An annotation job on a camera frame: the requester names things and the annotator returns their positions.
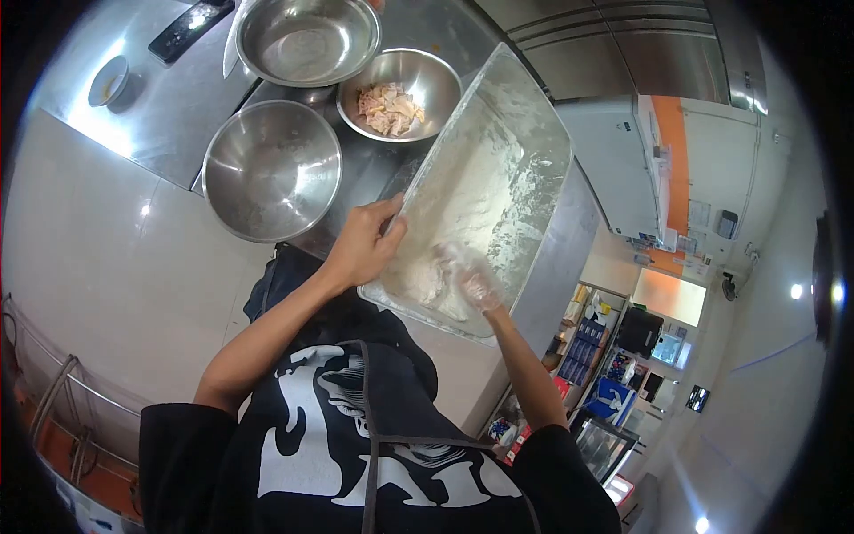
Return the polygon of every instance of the tiled floor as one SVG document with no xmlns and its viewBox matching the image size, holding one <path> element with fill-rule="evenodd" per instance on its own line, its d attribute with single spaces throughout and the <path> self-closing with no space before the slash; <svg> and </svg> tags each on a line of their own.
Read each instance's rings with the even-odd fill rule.
<svg viewBox="0 0 854 534">
<path fill-rule="evenodd" d="M 78 356 L 89 380 L 130 408 L 191 401 L 204 367 L 248 324 L 243 304 L 272 252 L 232 236 L 202 197 L 43 111 L 32 116 L 9 194 L 3 292 L 58 355 Z M 436 362 L 436 405 L 465 425 L 499 353 L 407 326 Z M 31 359 L 40 383 L 58 368 Z M 132 416 L 96 408 L 102 429 L 114 420 L 133 430 Z M 133 449 L 133 436 L 121 441 Z"/>
</svg>

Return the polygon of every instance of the metal tray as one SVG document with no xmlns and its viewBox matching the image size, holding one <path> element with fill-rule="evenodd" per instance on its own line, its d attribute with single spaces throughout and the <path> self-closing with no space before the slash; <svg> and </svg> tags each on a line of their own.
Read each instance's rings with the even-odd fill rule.
<svg viewBox="0 0 854 534">
<path fill-rule="evenodd" d="M 453 193 L 457 182 L 466 179 L 454 169 L 478 152 L 473 144 L 482 142 L 471 134 L 487 128 L 508 132 L 521 147 L 518 164 L 510 170 L 513 207 L 504 212 L 488 249 L 482 251 L 504 285 L 504 304 L 512 313 L 572 163 L 572 142 L 546 95 L 505 44 L 495 48 L 448 119 L 407 189 L 401 214 L 423 205 L 425 191 L 432 199 L 437 191 Z M 416 231 L 410 224 L 410 232 Z M 358 292 L 367 301 L 446 332 L 494 344 L 487 341 L 493 333 L 482 316 L 454 320 L 388 291 L 383 274 Z"/>
</svg>

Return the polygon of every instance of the small white bowl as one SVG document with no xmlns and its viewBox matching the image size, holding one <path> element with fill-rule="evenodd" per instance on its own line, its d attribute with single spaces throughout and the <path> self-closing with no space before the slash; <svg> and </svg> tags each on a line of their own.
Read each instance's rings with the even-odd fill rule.
<svg viewBox="0 0 854 534">
<path fill-rule="evenodd" d="M 106 106 L 125 89 L 128 64 L 124 56 L 116 56 L 101 67 L 89 89 L 89 105 L 93 108 Z"/>
</svg>

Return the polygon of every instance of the person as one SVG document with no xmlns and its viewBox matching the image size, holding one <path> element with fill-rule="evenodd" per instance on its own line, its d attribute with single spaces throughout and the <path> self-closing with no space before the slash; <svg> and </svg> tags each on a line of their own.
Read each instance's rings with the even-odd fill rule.
<svg viewBox="0 0 854 534">
<path fill-rule="evenodd" d="M 244 308 L 250 325 L 208 364 L 193 403 L 143 410 L 148 532 L 620 532 L 484 258 L 437 250 L 494 329 L 533 431 L 512 468 L 439 414 L 429 356 L 354 294 L 406 234 L 403 217 L 380 232 L 401 204 L 354 208 L 322 265 L 277 247 Z"/>
</svg>

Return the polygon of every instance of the raw chicken pieces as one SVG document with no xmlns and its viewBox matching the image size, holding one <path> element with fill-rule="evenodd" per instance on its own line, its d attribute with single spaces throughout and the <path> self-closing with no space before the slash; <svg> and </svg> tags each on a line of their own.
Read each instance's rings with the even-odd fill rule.
<svg viewBox="0 0 854 534">
<path fill-rule="evenodd" d="M 368 126 L 393 137 L 408 132 L 415 119 L 424 123 L 424 108 L 403 91 L 403 84 L 378 84 L 362 89 L 359 114 L 367 118 Z"/>
</svg>

